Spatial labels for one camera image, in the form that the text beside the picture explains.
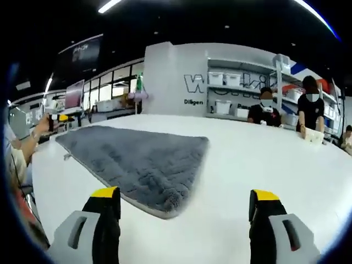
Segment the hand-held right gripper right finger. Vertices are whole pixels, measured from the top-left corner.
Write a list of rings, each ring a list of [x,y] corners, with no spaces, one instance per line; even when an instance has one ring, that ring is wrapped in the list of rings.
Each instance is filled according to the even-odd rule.
[[[272,192],[251,190],[249,223],[251,263],[316,263],[321,256],[313,232]]]

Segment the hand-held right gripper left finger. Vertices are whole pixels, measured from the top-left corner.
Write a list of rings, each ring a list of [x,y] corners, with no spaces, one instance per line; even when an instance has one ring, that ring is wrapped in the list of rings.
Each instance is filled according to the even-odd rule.
[[[96,190],[55,230],[48,255],[54,263],[119,263],[120,217],[120,189]]]

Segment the person's left hand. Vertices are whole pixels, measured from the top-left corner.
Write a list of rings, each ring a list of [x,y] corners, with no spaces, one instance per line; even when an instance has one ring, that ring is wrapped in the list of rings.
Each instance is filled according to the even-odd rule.
[[[37,126],[34,129],[34,133],[37,136],[43,135],[49,132],[50,129],[50,115],[44,114],[43,117],[39,120]]]

